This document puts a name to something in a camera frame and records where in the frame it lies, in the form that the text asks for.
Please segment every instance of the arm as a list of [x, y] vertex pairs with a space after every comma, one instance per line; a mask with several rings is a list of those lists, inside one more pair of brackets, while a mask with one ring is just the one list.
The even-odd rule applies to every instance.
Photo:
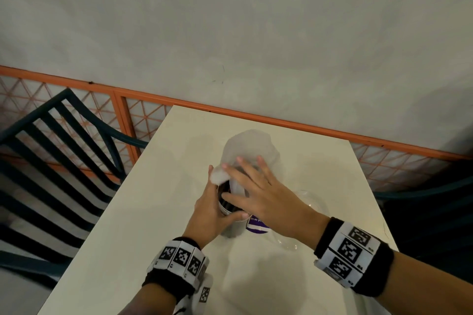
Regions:
[[[237, 160], [249, 176], [228, 165], [222, 167], [250, 197], [225, 193], [223, 198], [254, 214], [279, 234], [315, 249], [329, 218], [314, 211], [276, 180], [261, 157], [258, 164], [263, 173], [244, 159]], [[376, 300], [397, 315], [473, 314], [473, 285], [395, 252], [385, 288]]]
[[[209, 166], [209, 177], [213, 167]], [[207, 181], [202, 196], [197, 200], [186, 230], [182, 236], [197, 242], [200, 249], [209, 244], [235, 221], [249, 217], [243, 211], [225, 216], [219, 209], [217, 186]], [[157, 284], [147, 284], [119, 315], [172, 315], [176, 298]]]

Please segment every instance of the chair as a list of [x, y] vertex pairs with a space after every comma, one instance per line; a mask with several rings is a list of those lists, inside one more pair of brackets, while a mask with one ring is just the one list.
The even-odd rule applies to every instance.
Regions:
[[473, 284], [472, 162], [413, 192], [375, 192], [403, 253]]
[[[103, 213], [103, 209], [94, 205], [50, 165], [44, 162], [44, 160], [25, 145], [25, 143], [23, 143], [18, 137], [20, 133], [26, 133], [39, 146], [47, 151], [47, 153], [52, 156], [58, 164], [85, 186], [91, 194], [102, 202], [106, 204], [109, 203], [112, 197], [105, 194], [94, 182], [92, 182], [91, 179], [88, 178], [69, 159], [68, 155], [61, 151], [58, 146], [51, 141], [50, 137], [47, 137], [36, 126], [39, 120], [44, 122], [50, 131], [64, 142], [64, 144], [67, 145], [67, 147], [106, 187], [113, 191], [118, 190], [120, 184], [110, 180], [110, 178], [97, 165], [97, 163], [92, 160], [86, 151], [84, 151], [71, 134], [67, 132], [66, 129], [51, 115], [51, 112], [59, 113], [60, 117], [67, 122], [67, 125], [74, 131], [74, 133], [80, 137], [82, 140], [81, 143], [83, 142], [83, 144], [87, 145], [89, 149], [93, 151], [106, 169], [108, 169], [110, 173], [120, 181], [120, 184], [125, 180], [126, 172], [120, 154], [114, 143], [114, 139], [140, 148], [145, 148], [148, 143], [129, 137], [107, 125], [95, 116], [71, 89], [65, 89], [0, 133], [1, 146], [8, 147], [10, 150], [15, 152], [23, 160], [32, 165], [42, 176], [56, 185], [56, 187], [58, 187], [62, 192], [66, 193], [68, 197], [82, 206], [86, 211], [94, 216], [100, 217]], [[106, 145], [110, 158], [80, 124], [78, 121], [78, 118], [80, 118], [79, 114], [96, 127]], [[33, 181], [30, 177], [2, 158], [0, 158], [0, 173], [78, 228], [84, 229], [87, 232], [92, 230], [94, 226], [93, 223], [79, 216], [76, 212], [71, 210], [41, 187], [37, 182]], [[3, 206], [9, 212], [15, 214], [15, 216], [26, 220], [28, 223], [36, 226], [69, 246], [80, 248], [84, 242], [83, 239], [76, 237], [67, 230], [59, 227], [56, 223], [42, 216], [4, 191], [0, 191], [0, 206]], [[72, 257], [63, 255], [60, 252], [44, 246], [37, 240], [31, 239], [22, 233], [15, 231], [6, 224], [0, 224], [0, 239], [39, 258], [34, 259], [29, 256], [0, 251], [0, 267], [38, 282], [47, 288], [52, 289], [56, 285], [56, 278], [63, 274], [72, 260]]]

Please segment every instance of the right hand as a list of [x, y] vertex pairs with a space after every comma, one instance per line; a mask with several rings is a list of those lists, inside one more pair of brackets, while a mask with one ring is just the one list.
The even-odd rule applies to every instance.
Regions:
[[242, 157], [237, 157], [236, 160], [248, 176], [225, 163], [222, 168], [240, 183], [250, 196], [247, 198], [223, 193], [222, 198], [254, 214], [275, 232], [295, 238], [315, 249], [330, 219], [314, 211], [279, 182], [263, 157], [257, 157], [262, 173]]

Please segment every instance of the tabletop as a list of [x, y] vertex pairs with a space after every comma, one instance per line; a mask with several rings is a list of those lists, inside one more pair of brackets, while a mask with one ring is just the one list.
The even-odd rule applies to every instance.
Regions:
[[[133, 298], [161, 247], [180, 236], [227, 140], [269, 133], [281, 154], [281, 181], [322, 198], [396, 249], [348, 141], [174, 106], [44, 303], [39, 315], [116, 315]], [[246, 231], [204, 248], [214, 285], [206, 314], [362, 314], [359, 297], [313, 265], [302, 247]]]

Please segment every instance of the left hand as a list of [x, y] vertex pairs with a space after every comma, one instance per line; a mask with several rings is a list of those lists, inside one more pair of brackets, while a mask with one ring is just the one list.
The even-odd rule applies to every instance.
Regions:
[[[212, 169], [213, 166], [209, 166], [209, 178]], [[224, 215], [219, 208], [217, 186], [207, 180], [204, 193], [195, 202], [194, 213], [182, 235], [195, 240], [202, 249], [230, 224], [248, 217], [249, 214], [244, 211], [237, 211], [228, 216]]]

